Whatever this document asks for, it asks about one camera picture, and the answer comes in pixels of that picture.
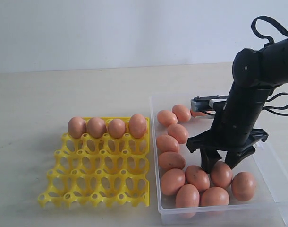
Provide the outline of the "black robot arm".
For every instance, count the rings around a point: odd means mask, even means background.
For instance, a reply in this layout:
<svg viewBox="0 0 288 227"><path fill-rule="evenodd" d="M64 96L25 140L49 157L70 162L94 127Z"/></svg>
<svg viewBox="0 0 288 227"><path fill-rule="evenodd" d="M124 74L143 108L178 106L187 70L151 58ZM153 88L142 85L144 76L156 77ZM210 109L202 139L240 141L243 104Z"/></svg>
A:
<svg viewBox="0 0 288 227"><path fill-rule="evenodd" d="M255 51L243 49L232 65L233 84L227 96L197 96L191 109L213 117L209 130L187 140L190 152L201 153L201 167L209 173L226 152L225 163L234 168L255 152L254 144L268 133L254 127L273 91L288 83L288 38Z"/></svg>

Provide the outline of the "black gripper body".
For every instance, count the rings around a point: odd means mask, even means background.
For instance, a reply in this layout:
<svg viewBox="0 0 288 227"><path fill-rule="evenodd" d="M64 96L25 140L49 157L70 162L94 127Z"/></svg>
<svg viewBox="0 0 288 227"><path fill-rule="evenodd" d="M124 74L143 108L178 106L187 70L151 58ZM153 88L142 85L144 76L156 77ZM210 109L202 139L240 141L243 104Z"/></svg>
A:
<svg viewBox="0 0 288 227"><path fill-rule="evenodd" d="M215 116L209 130L188 138L186 146L197 149L239 152L246 145L262 108L272 93L269 86L243 88L232 85L226 102L215 102Z"/></svg>

